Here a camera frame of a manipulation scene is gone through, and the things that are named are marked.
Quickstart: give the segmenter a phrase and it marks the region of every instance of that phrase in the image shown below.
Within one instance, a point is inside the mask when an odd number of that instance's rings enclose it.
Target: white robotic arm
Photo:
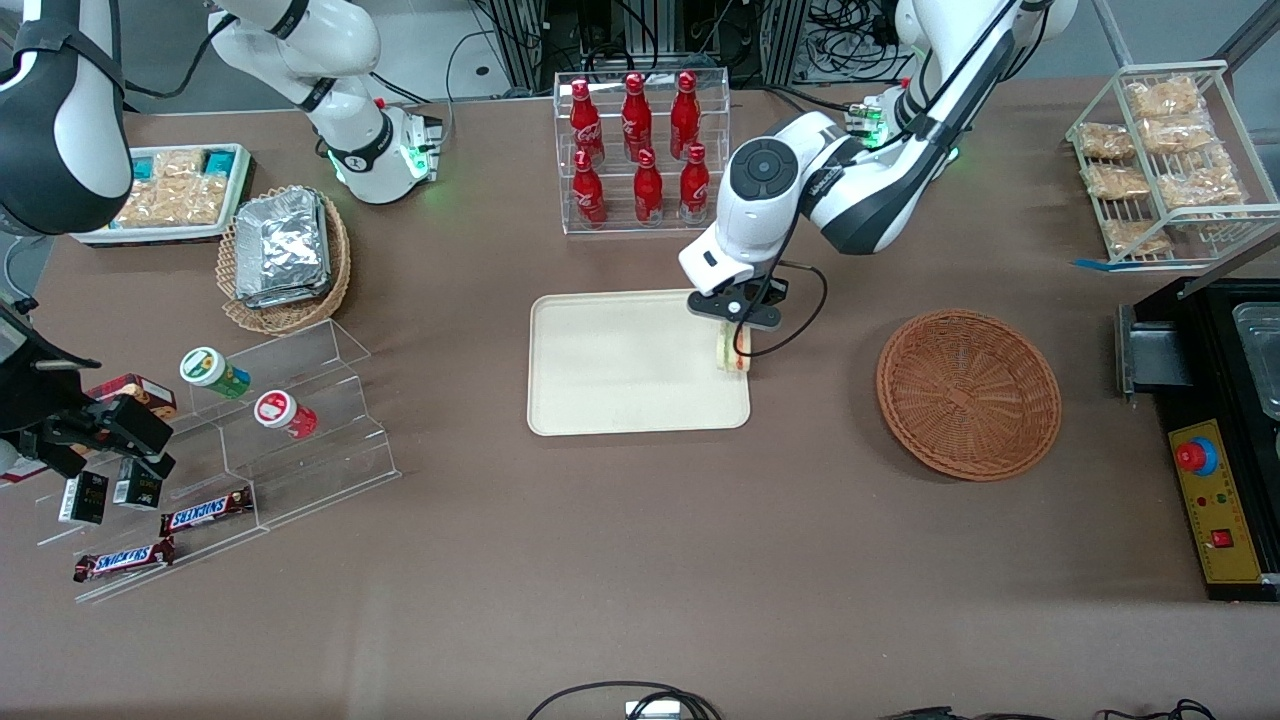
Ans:
[[[881,96],[882,106],[892,104],[896,122],[890,127],[896,131],[878,147],[864,146],[820,113],[780,123],[741,145],[721,179],[716,222],[680,252],[698,288],[690,310],[776,328],[781,316],[772,305],[785,288],[764,290],[800,214],[841,254],[869,255],[893,242],[1007,73],[1019,36],[1043,40],[1029,28],[1044,27],[1047,36],[1057,3],[1074,10],[1074,0],[906,3],[913,31],[932,49],[941,79],[913,83],[923,87],[918,106],[901,90]],[[1023,47],[1029,44],[1024,40]]]
[[[346,0],[220,5],[227,13],[209,19],[221,28],[214,47],[307,113],[352,195],[390,202],[434,179],[439,120],[381,108],[357,78],[380,54],[369,13]],[[23,4],[15,68],[0,77],[0,231],[87,232],[124,205],[119,45],[116,0]]]
[[[209,17],[227,64],[297,105],[329,146],[338,178],[352,195],[381,205],[434,179],[440,122],[384,108],[358,76],[378,67],[381,41],[372,18],[347,0],[219,0]]]

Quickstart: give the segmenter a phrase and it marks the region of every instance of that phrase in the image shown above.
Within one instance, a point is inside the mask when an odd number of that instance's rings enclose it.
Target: brown table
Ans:
[[[544,101],[458,106],[443,181],[387,208],[339,188],[298,113],[132,118],[134,145],[241,142],[256,191],[335,199],[355,238],[338,320],[374,352],[370,410],[404,477],[97,606],[72,605],[68,557],[28,542],[59,480],[0,492],[0,708],[517,719],[566,685],[646,678],[733,720],[937,703],[1065,720],[1184,694],[1275,717],[1276,609],[1202,600],[1155,413],[1112,391],[1112,309],[1167,278],[1070,265],[1101,247],[1059,143],[1101,82],[1001,86],[881,256],[840,258],[801,223],[790,255],[831,275],[831,301],[758,363],[746,427],[573,439],[525,424],[530,305],[684,287],[685,240],[566,240]],[[739,141],[788,113],[735,97]],[[212,246],[60,241],[41,328],[106,363],[90,382],[177,386],[191,346],[261,340],[223,316],[212,266]],[[795,287],[800,316],[815,290]],[[879,418],[881,346],[947,306],[1018,327],[1057,373],[1061,436],[1021,478],[950,482]],[[631,697],[547,717],[620,717]]]

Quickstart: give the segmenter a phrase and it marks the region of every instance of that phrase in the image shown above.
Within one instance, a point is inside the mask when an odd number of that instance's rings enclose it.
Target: wicker basket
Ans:
[[[1039,462],[1062,397],[1021,334],[969,310],[920,315],[893,333],[876,369],[893,436],[922,462],[965,480],[1001,480]]]
[[[288,188],[278,187],[261,197],[273,197],[285,190]],[[227,228],[223,240],[218,243],[216,277],[219,290],[230,299],[223,305],[223,311],[227,313],[228,318],[236,320],[236,324],[247,331],[284,336],[314,325],[338,310],[343,297],[347,296],[347,286],[351,283],[351,242],[347,238],[347,227],[342,224],[342,218],[338,215],[338,209],[328,197],[324,199],[324,209],[329,233],[329,264],[334,269],[334,277],[329,293],[316,300],[303,300],[264,310],[252,310],[236,300],[236,223]]]

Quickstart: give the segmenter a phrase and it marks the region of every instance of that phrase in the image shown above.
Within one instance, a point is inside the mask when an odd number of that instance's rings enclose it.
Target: red emergency stop button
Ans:
[[[1217,448],[1208,438],[1194,437],[1174,450],[1174,461],[1187,473],[1211,475],[1217,470]]]

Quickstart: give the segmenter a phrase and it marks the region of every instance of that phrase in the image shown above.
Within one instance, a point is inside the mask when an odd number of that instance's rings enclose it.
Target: clear acrylic rack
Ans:
[[[716,218],[716,193],[719,181],[732,152],[730,137],[730,88],[726,68],[690,69],[698,76],[698,105],[701,110],[699,141],[707,146],[707,169],[710,173],[708,187],[707,219],[699,224],[686,224],[680,219],[680,173],[685,161],[672,158],[671,147],[671,105],[676,99],[676,77],[682,70],[649,72],[645,81],[645,97],[653,110],[653,146],[658,156],[658,172],[662,174],[663,220],[655,228],[641,225],[635,215],[636,164],[627,159],[622,140],[622,101],[626,100],[623,79],[627,70],[593,73],[557,73],[552,102],[556,115],[556,160],[561,186],[561,222],[566,234],[596,234],[618,232],[664,233],[703,231]],[[604,165],[595,168],[604,186],[604,205],[608,222],[602,229],[588,227],[577,213],[573,199],[573,127],[568,122],[573,109],[570,83],[585,77],[591,86],[591,101],[600,113],[600,126],[604,135]]]
[[[172,423],[166,450],[177,468],[164,482],[159,510],[108,503],[101,525],[58,521],[61,492],[36,501],[36,544],[67,556],[67,584],[77,602],[102,601],[198,560],[262,536],[293,520],[401,477],[387,430],[369,415],[360,377],[352,364],[369,351],[333,320],[264,342],[228,361],[251,377],[236,400],[191,387],[192,413]],[[284,389],[315,410],[319,425],[294,441],[264,428],[252,415],[253,401],[268,389]],[[114,480],[119,459],[95,455],[88,470]],[[174,536],[172,566],[151,566],[127,575],[76,584],[82,555],[101,555],[156,542],[160,514],[214,500],[243,487],[253,491],[253,511],[232,515]]]

